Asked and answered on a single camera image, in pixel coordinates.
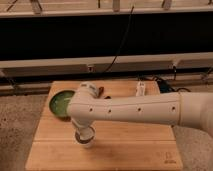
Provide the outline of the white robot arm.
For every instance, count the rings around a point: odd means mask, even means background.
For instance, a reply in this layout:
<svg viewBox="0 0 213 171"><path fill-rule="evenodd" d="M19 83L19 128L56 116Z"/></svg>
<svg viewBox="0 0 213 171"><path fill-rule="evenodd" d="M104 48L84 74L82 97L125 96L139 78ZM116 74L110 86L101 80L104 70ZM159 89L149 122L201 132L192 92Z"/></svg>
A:
<svg viewBox="0 0 213 171"><path fill-rule="evenodd" d="M205 131L213 137L213 93L172 92L157 95L100 99L91 82L82 82L71 98L67 113L84 140L94 137L96 121L179 125Z"/></svg>

